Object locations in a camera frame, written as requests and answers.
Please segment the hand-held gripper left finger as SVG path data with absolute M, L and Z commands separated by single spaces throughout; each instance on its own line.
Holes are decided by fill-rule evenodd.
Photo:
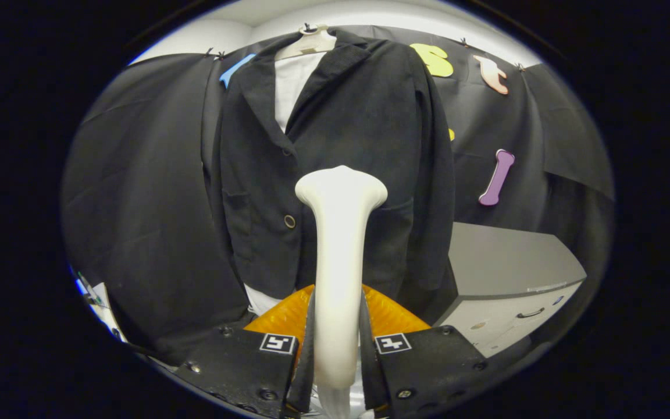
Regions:
M 313 291 L 295 292 L 245 326 L 216 327 L 175 375 L 248 416 L 301 417 L 314 379 Z

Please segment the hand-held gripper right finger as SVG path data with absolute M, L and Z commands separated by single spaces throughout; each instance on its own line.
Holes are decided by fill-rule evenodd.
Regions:
M 362 287 L 365 406 L 377 418 L 428 418 L 456 408 L 489 362 L 454 326 L 430 326 L 391 298 Z

